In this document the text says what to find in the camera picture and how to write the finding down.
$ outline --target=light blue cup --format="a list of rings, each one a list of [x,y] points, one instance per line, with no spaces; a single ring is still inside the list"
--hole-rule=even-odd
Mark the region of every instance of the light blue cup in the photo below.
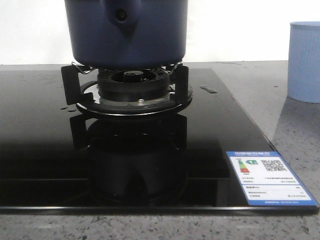
[[[320,21],[290,24],[288,96],[320,103]]]

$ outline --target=granite countertop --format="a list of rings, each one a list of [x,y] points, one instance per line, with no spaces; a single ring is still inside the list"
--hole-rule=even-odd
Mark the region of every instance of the granite countertop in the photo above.
[[[320,104],[286,98],[287,61],[186,63],[212,68],[320,202]],[[0,66],[0,71],[16,66]],[[59,69],[59,65],[18,66]],[[309,240],[320,238],[310,216],[0,215],[0,239]]]

